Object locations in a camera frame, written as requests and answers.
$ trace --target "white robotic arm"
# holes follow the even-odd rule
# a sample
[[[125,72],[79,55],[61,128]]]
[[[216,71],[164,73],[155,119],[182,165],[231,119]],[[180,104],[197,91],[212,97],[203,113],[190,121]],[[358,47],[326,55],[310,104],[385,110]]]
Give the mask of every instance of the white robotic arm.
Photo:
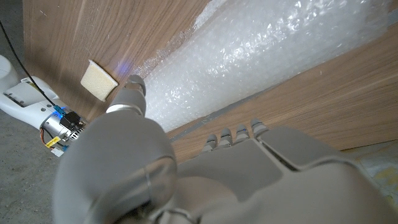
[[[37,129],[48,131],[51,136],[58,136],[61,143],[68,145],[84,129],[86,121],[75,116],[76,113],[43,80],[37,77],[32,79],[52,102],[41,94],[31,79],[23,78],[19,82],[14,67],[0,55],[0,109]],[[62,122],[72,116],[73,126],[69,121]]]

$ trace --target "wooden board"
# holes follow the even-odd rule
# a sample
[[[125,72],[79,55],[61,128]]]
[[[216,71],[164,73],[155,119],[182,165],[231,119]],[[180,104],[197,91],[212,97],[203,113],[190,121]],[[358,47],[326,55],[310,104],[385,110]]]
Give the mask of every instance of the wooden board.
[[[209,134],[259,118],[290,126],[337,149],[398,138],[398,24],[368,45],[282,83],[173,142],[179,162]]]
[[[25,61],[73,110],[88,120],[107,102],[80,85],[88,59],[118,83],[156,50],[192,26],[208,0],[24,0]]]
[[[87,119],[103,103],[80,85],[88,59],[122,83],[134,68],[189,28],[208,0],[24,0],[27,68]],[[398,6],[394,0],[390,10]],[[248,125],[288,125],[338,149],[397,138],[397,27],[373,43],[296,76],[174,142],[179,161],[210,133]],[[195,124],[168,133],[170,137]]]

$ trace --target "gray floor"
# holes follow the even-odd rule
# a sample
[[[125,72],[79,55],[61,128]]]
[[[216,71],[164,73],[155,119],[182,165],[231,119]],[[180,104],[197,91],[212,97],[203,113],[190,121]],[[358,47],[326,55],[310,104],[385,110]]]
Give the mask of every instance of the gray floor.
[[[22,0],[0,1],[2,21],[24,56]],[[0,54],[21,68],[0,34]],[[51,194],[59,158],[43,146],[39,131],[0,110],[0,223],[52,223]]]

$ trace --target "foam pad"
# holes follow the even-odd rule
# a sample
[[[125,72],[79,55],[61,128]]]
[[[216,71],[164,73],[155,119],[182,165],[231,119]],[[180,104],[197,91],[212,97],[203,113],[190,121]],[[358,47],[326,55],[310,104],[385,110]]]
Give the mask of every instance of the foam pad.
[[[118,83],[95,62],[92,60],[89,60],[89,62],[90,64],[80,83],[95,97],[105,101]]]

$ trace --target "robotic hand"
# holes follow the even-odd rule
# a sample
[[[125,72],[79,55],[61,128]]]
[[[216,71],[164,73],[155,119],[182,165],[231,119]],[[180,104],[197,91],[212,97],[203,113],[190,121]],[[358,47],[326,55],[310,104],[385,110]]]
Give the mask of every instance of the robotic hand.
[[[177,165],[163,129],[144,117],[144,82],[131,76],[107,113],[64,155],[55,223],[398,223],[342,153],[289,128],[252,120],[224,129]]]

